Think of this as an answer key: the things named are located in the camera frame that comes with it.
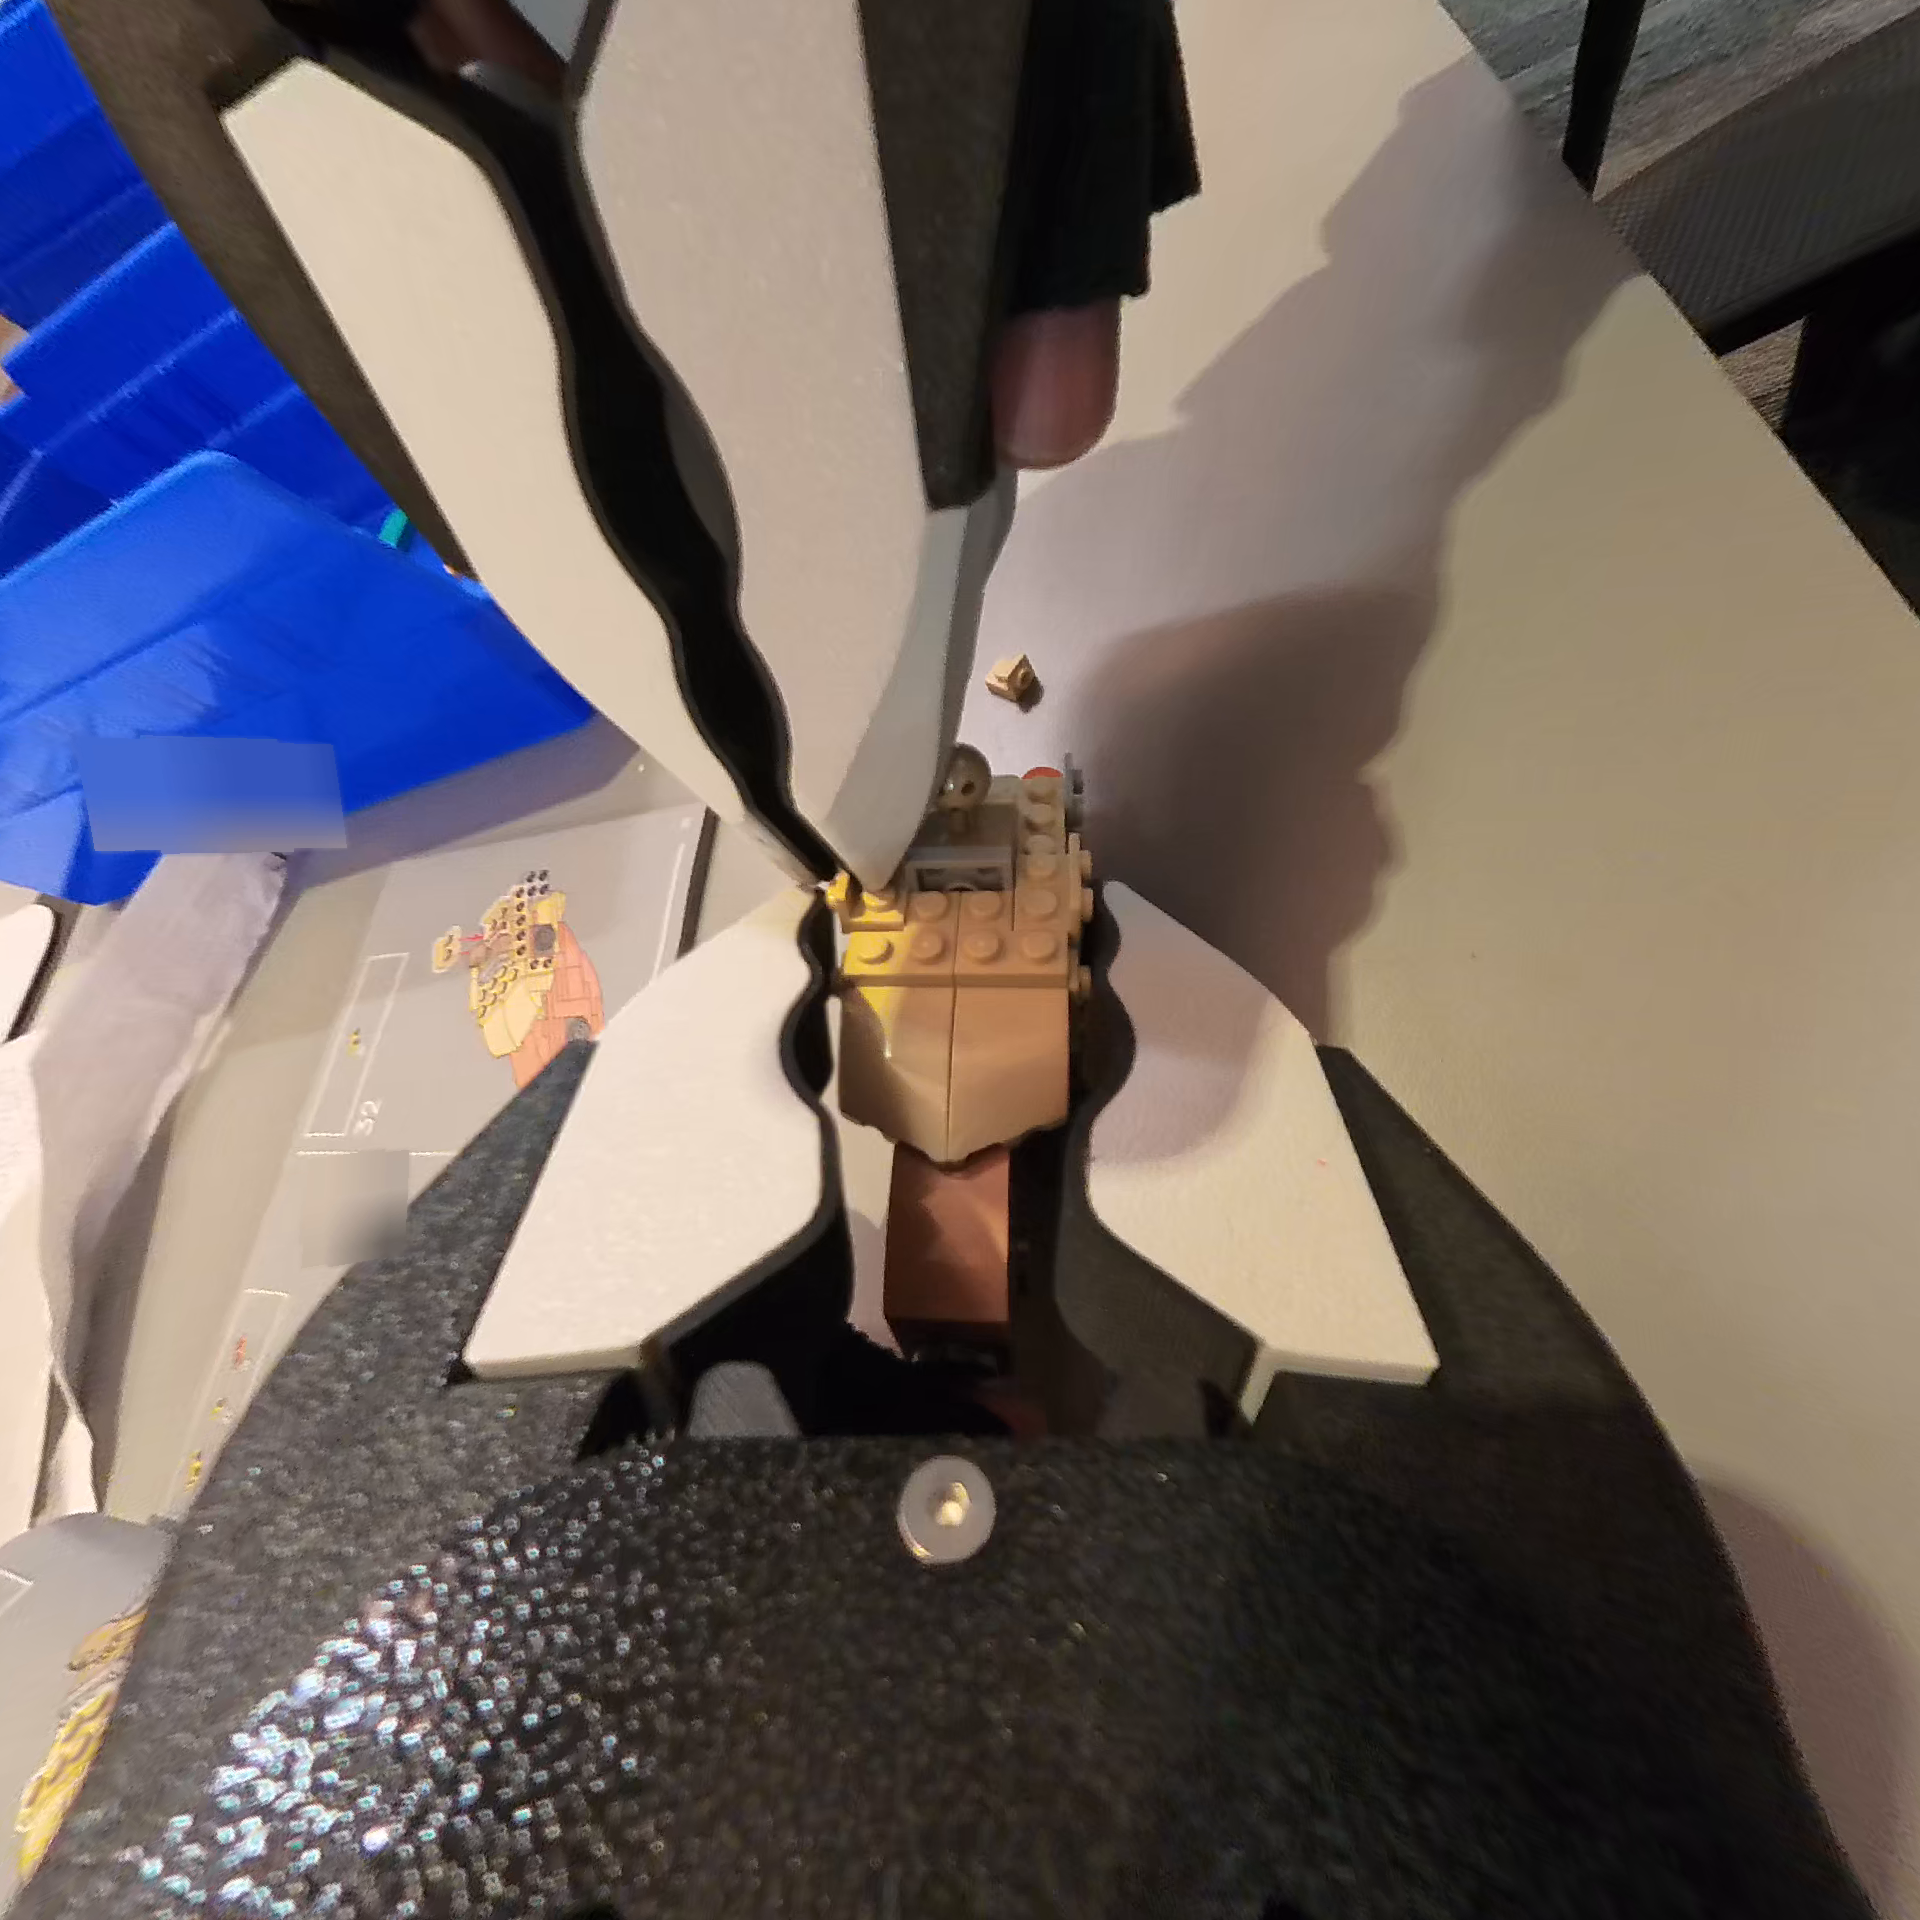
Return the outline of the blue plastic bin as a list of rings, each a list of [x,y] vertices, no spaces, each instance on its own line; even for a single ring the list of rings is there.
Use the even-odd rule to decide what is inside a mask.
[[[5,575],[2,877],[103,905],[162,851],[340,849],[589,713],[484,588],[204,452]]]

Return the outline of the tan brick vehicle model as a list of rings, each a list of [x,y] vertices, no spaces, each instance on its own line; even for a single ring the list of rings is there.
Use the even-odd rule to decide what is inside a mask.
[[[831,1103],[852,1155],[851,1324],[898,1334],[1006,1325],[1006,1279],[958,1303],[930,1221],[961,1230],[1006,1205],[1010,1150],[1070,1111],[1073,1031],[1090,996],[1084,957],[1095,862],[1076,773],[996,774],[970,746],[892,877],[826,886],[836,924]]]

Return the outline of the stacked blue plastic bins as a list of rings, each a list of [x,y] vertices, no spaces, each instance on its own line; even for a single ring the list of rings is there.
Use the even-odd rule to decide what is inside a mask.
[[[2,20],[2,567],[202,452],[377,535],[397,500],[221,292],[49,5]]]

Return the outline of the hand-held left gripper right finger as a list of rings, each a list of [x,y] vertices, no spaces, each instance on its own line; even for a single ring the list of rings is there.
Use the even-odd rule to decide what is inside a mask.
[[[1116,881],[1067,1122],[1079,1425],[1254,1425],[1289,1375],[1427,1386],[1438,1355],[1311,1036]]]

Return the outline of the white paper bag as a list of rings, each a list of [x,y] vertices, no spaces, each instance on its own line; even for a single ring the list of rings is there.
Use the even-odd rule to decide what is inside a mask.
[[[81,1404],[103,1242],[267,937],[276,852],[167,855],[2,1054],[2,1537],[97,1508]]]

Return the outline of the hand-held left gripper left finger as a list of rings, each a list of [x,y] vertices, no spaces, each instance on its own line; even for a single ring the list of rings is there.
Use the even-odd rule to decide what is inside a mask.
[[[781,1060],[813,900],[770,900],[607,1021],[469,1334],[476,1375],[638,1359],[826,1197],[823,1125]]]

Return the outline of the grey instruction booklet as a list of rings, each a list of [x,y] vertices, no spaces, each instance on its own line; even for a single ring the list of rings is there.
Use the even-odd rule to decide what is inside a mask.
[[[442,851],[386,868],[349,947],[318,959],[249,1151],[215,1151],[206,1287],[167,1313],[183,1365],[133,1359],[171,1122],[113,1218],[82,1386],[109,1467],[153,1492],[5,1543],[5,1906],[78,1796],[181,1515],[293,1332],[353,1257],[396,1252],[402,1212],[571,1041],[687,942],[710,817],[679,804]]]

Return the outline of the grey desk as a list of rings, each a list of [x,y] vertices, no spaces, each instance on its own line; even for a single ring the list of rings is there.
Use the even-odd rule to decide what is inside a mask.
[[[1179,34],[1204,193],[980,650],[1614,1341],[1915,1915],[1915,619],[1438,5]]]

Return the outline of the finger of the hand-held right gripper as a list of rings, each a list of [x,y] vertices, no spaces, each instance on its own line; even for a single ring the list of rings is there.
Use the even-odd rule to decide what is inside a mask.
[[[687,790],[747,822],[684,707],[668,622],[589,507],[554,321],[484,172],[311,60],[225,125],[501,612]]]
[[[941,786],[1015,507],[985,426],[1020,5],[627,2],[574,129],[705,422],[783,788],[863,883]]]

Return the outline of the person's right hand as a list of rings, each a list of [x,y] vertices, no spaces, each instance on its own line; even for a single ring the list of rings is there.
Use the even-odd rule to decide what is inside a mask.
[[[1010,318],[993,356],[993,436],[1002,465],[1067,466],[1101,442],[1118,398],[1119,302]]]

